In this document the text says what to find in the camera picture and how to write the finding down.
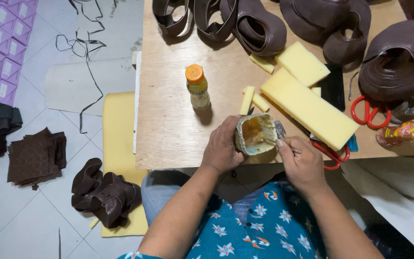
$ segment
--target blue object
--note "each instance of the blue object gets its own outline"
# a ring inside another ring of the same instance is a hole
[[[352,134],[351,138],[348,140],[346,144],[348,144],[349,150],[351,152],[359,151],[359,146],[357,145],[356,134]]]

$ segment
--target right hand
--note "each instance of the right hand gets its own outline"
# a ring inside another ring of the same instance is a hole
[[[287,179],[308,199],[327,190],[322,153],[300,137],[288,137],[276,142],[284,163]],[[291,150],[295,148],[301,154]]]

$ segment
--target wooden table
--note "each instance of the wooden table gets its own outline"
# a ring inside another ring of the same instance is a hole
[[[259,87],[270,74],[248,60],[249,54],[237,39],[228,42],[210,42],[198,33],[194,22],[190,31],[182,37],[162,36],[151,12],[151,1],[145,0],[143,24],[143,50],[140,76],[140,97],[137,130],[137,169],[178,168],[199,166],[210,133],[229,115],[237,115],[242,103],[242,90],[247,85]],[[282,18],[279,4],[262,0],[264,7]],[[380,0],[371,5],[372,24],[368,42],[389,25],[405,20],[397,0]],[[298,38],[287,26],[287,43],[300,41],[319,60],[324,62],[322,49]],[[212,108],[203,112],[193,110],[190,94],[186,90],[184,70],[190,64],[199,64],[208,81]],[[351,117],[348,101],[349,81],[354,71],[344,73],[346,111]],[[357,77],[352,84],[352,100],[360,96]],[[288,136],[304,133],[276,104],[270,103],[269,113],[280,120]],[[356,112],[363,115],[363,102]],[[379,124],[384,117],[374,120]],[[376,143],[375,131],[361,126],[356,131],[358,152],[351,158],[373,158],[414,155],[414,146],[404,143],[386,150]],[[246,163],[281,162],[276,151],[250,157]]]

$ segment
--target red scissors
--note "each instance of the red scissors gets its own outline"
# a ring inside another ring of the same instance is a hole
[[[311,144],[313,147],[319,149],[319,151],[321,151],[322,153],[327,155],[331,160],[336,162],[336,164],[334,166],[324,165],[323,168],[325,168],[327,170],[338,169],[340,162],[346,162],[349,159],[349,155],[351,154],[347,144],[345,145],[345,157],[343,157],[343,158],[339,157],[339,155],[333,149],[331,149],[329,147],[327,149],[325,149],[321,145],[317,144],[317,142],[315,142],[315,141],[311,140],[311,141],[309,141],[309,144]]]
[[[360,101],[365,100],[365,115],[363,120],[359,119],[359,117],[357,117],[356,112],[354,111],[354,109],[356,108],[357,103],[359,103]],[[370,113],[370,103],[365,99],[365,96],[362,95],[361,97],[357,98],[351,105],[351,115],[352,118],[359,123],[360,125],[365,125],[367,124],[368,127],[372,128],[372,129],[381,129],[384,126],[387,126],[389,124],[389,121],[391,121],[391,110],[386,109],[386,120],[384,121],[383,124],[381,125],[374,125],[372,123],[373,118],[375,117],[376,113],[378,112],[379,108],[374,108],[372,113]]]

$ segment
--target left hand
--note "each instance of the left hand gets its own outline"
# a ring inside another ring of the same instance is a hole
[[[245,161],[247,156],[236,151],[233,141],[234,132],[240,119],[241,115],[229,116],[221,126],[212,131],[204,151],[201,167],[214,168],[218,175],[221,175]]]

